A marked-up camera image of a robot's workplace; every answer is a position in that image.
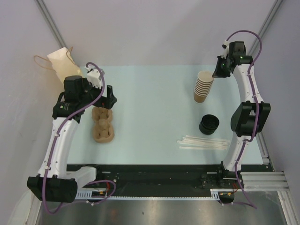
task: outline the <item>brown paper cup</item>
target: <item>brown paper cup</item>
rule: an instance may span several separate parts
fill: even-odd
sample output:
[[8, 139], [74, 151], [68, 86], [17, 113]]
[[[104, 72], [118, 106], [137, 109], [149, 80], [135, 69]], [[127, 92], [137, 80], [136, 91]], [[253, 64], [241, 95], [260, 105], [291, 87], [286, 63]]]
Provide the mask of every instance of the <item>brown paper cup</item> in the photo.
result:
[[197, 94], [194, 92], [194, 100], [195, 100], [195, 102], [197, 102], [197, 103], [202, 103], [202, 102], [204, 102], [205, 99], [206, 99], [206, 97], [207, 97], [207, 96], [199, 96], [199, 95], [197, 95]]

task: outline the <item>black lid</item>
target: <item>black lid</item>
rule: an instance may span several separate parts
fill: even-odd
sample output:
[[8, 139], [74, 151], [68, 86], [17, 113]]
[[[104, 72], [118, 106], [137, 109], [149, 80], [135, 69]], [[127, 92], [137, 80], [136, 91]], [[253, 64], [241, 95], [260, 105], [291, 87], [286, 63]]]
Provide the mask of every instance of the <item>black lid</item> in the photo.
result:
[[199, 129], [203, 134], [211, 135], [218, 128], [219, 124], [220, 121], [216, 116], [207, 114], [202, 117]]

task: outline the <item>stacked paper cups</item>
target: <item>stacked paper cups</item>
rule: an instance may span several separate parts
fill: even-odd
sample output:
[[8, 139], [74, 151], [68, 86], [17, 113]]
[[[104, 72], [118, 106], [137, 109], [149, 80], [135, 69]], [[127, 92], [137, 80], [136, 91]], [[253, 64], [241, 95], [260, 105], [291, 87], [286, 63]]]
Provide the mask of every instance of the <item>stacked paper cups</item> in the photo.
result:
[[194, 90], [194, 100], [198, 103], [205, 101], [208, 96], [214, 78], [212, 77], [212, 72], [200, 71], [198, 73], [197, 83]]

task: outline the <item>cable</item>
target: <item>cable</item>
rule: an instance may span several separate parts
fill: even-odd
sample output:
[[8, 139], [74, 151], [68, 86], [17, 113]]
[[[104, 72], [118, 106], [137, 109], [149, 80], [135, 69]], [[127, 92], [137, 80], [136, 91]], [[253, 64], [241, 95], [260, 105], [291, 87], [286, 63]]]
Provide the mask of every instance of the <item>cable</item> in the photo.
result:
[[237, 33], [241, 33], [241, 32], [245, 32], [245, 33], [250, 33], [250, 34], [253, 34], [254, 36], [257, 37], [258, 41], [259, 41], [259, 44], [260, 44], [260, 47], [259, 47], [259, 51], [258, 51], [258, 54], [257, 56], [254, 58], [253, 62], [250, 64], [249, 68], [248, 68], [248, 74], [247, 76], [249, 77], [249, 81], [250, 81], [250, 85], [251, 85], [251, 89], [252, 89], [252, 94], [253, 94], [253, 99], [255, 101], [255, 104], [256, 104], [256, 112], [255, 112], [255, 123], [254, 123], [254, 127], [253, 127], [253, 132], [252, 132], [252, 135], [251, 135], [251, 138], [250, 140], [249, 139], [244, 139], [243, 140], [243, 145], [241, 147], [241, 150], [240, 150], [240, 154], [235, 162], [235, 166], [234, 166], [234, 172], [235, 172], [235, 176], [236, 176], [236, 179], [238, 181], [238, 184], [245, 196], [245, 198], [248, 200], [249, 203], [246, 203], [246, 202], [233, 202], [233, 203], [229, 203], [229, 204], [223, 204], [222, 205], [232, 205], [232, 204], [239, 204], [239, 205], [248, 205], [248, 206], [251, 206], [255, 209], [257, 209], [257, 207], [253, 204], [253, 202], [249, 199], [248, 195], [246, 194], [242, 184], [240, 183], [240, 179], [239, 179], [239, 175], [238, 175], [238, 164], [239, 164], [239, 161], [240, 161], [240, 158], [242, 157], [243, 155], [243, 152], [244, 152], [244, 149], [245, 149], [245, 146], [246, 146], [246, 142], [252, 142], [254, 137], [255, 137], [255, 133], [256, 133], [256, 129], [257, 129], [257, 123], [258, 123], [258, 116], [259, 116], [259, 104], [258, 104], [258, 100], [257, 100], [257, 97], [256, 97], [256, 91], [255, 91], [255, 87], [254, 87], [254, 84], [253, 84], [253, 80], [252, 80], [252, 77], [251, 77], [251, 67], [254, 65], [255, 61], [258, 59], [258, 57], [260, 56], [261, 52], [262, 52], [262, 48], [263, 48], [263, 43], [262, 43], [262, 40], [261, 38], [254, 32], [252, 31], [249, 31], [249, 30], [239, 30], [239, 31], [236, 31], [234, 32], [232, 35], [230, 35], [226, 41], [228, 41], [233, 35], [237, 34]]
[[51, 159], [52, 159], [52, 156], [53, 156], [53, 152], [54, 152], [54, 147], [55, 147], [55, 144], [56, 144], [56, 141], [57, 141], [57, 138], [59, 137], [59, 134], [60, 134], [60, 131], [62, 130], [63, 126], [66, 124], [66, 122], [71, 119], [73, 116], [77, 115], [78, 113], [82, 112], [83, 110], [87, 109], [88, 107], [90, 107], [91, 105], [95, 104], [103, 95], [104, 93], [104, 89], [105, 89], [105, 81], [104, 81], [104, 75], [102, 73], [102, 70], [95, 64], [95, 63], [92, 63], [92, 62], [88, 62], [86, 64], [86, 67], [88, 65], [93, 65], [100, 73], [100, 76], [101, 76], [101, 79], [102, 79], [102, 84], [103, 84], [103, 87], [102, 87], [102, 90], [99, 94], [99, 96], [94, 100], [92, 101], [91, 103], [89, 103], [88, 105], [84, 106], [83, 108], [77, 110], [76, 112], [72, 113], [71, 115], [69, 115], [62, 123], [61, 125], [59, 126], [59, 128], [57, 129], [57, 132], [56, 132], [56, 136], [54, 136], [54, 139], [53, 139], [53, 142], [52, 142], [52, 146], [51, 146], [51, 149], [50, 149], [50, 153], [49, 153], [49, 158], [48, 158], [48, 161], [47, 161], [47, 165], [46, 165], [46, 168], [45, 168], [45, 174], [44, 174], [44, 178], [43, 178], [43, 185], [42, 185], [42, 200], [43, 200], [43, 206], [46, 210], [47, 213], [49, 214], [55, 214], [56, 212], [58, 212], [58, 210], [60, 210], [60, 208], [62, 207], [63, 203], [61, 203], [57, 209], [54, 211], [54, 212], [51, 212], [49, 209], [48, 209], [48, 206], [47, 206], [47, 203], [46, 203], [46, 180], [47, 180], [47, 175], [48, 175], [48, 172], [49, 172], [49, 168], [50, 168], [50, 164], [51, 164]]

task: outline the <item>paper bag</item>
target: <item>paper bag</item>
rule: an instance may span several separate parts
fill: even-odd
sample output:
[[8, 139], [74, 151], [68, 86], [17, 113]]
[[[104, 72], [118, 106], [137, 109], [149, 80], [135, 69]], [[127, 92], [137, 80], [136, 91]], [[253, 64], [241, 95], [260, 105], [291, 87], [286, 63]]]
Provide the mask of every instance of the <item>paper bag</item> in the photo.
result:
[[74, 63], [71, 57], [71, 51], [63, 47], [49, 55], [47, 55], [49, 61], [52, 63], [52, 67], [63, 83], [67, 76], [80, 75], [82, 76], [80, 68]]

